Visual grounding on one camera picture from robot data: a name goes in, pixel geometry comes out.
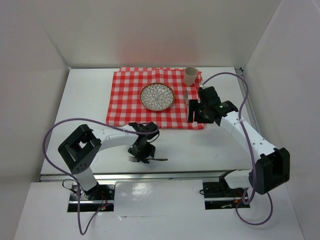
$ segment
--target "metal fork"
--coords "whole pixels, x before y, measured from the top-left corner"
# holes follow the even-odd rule
[[[155,160],[155,161],[168,161],[168,158],[146,158],[145,160]],[[139,162],[138,158],[135,156],[129,156],[129,161]]]

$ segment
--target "plate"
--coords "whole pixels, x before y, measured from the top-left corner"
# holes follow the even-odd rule
[[[141,90],[140,101],[149,110],[163,111],[174,103],[175,93],[164,83],[151,83]]]

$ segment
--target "plate rim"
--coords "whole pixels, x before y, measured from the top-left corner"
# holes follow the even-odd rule
[[[166,107],[166,108],[164,108],[164,109],[161,109],[161,110],[150,109],[150,108],[148,108],[146,105],[144,105],[144,103],[141,101],[141,94],[142,94],[142,92],[145,90],[145,88],[147,88],[147,87],[149,87],[149,86],[151,86],[151,85],[155,85],[155,84],[166,86],[168,89],[170,89],[170,91],[172,92],[172,95],[173,95],[173,99],[172,99],[171,104],[170,104],[168,107]],[[161,111],[164,111],[164,110],[170,108],[171,105],[175,102],[175,99],[176,99],[176,95],[175,95],[175,92],[174,92],[174,90],[172,89],[172,87],[170,87],[168,84],[165,84],[165,83],[162,83],[162,82],[152,82],[152,83],[149,83],[149,84],[145,85],[145,86],[141,89],[141,91],[140,91],[140,93],[139,93],[140,103],[141,103],[146,109],[148,109],[148,110],[150,110],[150,111],[155,111],[155,112],[161,112]]]

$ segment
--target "gingham cloth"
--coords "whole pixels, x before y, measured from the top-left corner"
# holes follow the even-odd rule
[[[187,105],[184,100],[186,90],[188,99],[198,99],[201,72],[198,72],[192,86],[186,86],[183,78],[184,70],[179,68],[123,67],[114,72],[106,123],[124,126],[131,122],[154,122],[162,129],[203,129],[204,124],[187,122]],[[141,104],[140,91],[150,83],[164,83],[172,88],[175,100],[171,107],[163,111],[151,111]]]

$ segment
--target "white table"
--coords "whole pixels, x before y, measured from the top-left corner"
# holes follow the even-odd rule
[[[201,180],[140,182],[140,191],[130,184],[135,183],[124,182],[116,186],[114,211],[99,213],[87,234],[81,236],[77,214],[67,212],[70,191],[63,188],[61,182],[32,183],[14,239],[304,239],[285,185],[270,192],[274,204],[270,221],[262,226],[250,226],[238,219],[234,209],[205,210],[204,197],[199,194]],[[239,210],[243,218],[256,223],[263,221],[269,211],[268,197],[259,194],[251,208]],[[83,230],[92,214],[81,213]]]
[[[203,80],[220,72],[235,73],[233,67],[200,67]],[[71,69],[56,116],[56,122],[69,118],[89,118],[105,122],[113,74],[112,69]],[[214,86],[221,101],[230,100],[237,107],[243,101],[243,95],[236,77],[220,75],[209,81],[206,86]],[[250,122],[246,107],[243,117]],[[60,154],[58,146],[79,125],[101,129],[103,126],[74,121],[58,126],[51,135],[47,153],[50,159],[69,171]],[[203,130],[160,130],[160,137],[153,143],[155,156],[168,158],[166,162],[151,161],[150,164],[130,162],[128,146],[106,149],[96,156],[91,169],[96,174],[111,173],[168,173],[223,171],[250,169],[251,160],[233,137],[216,124],[208,124]],[[58,170],[44,161],[42,175],[60,174]]]

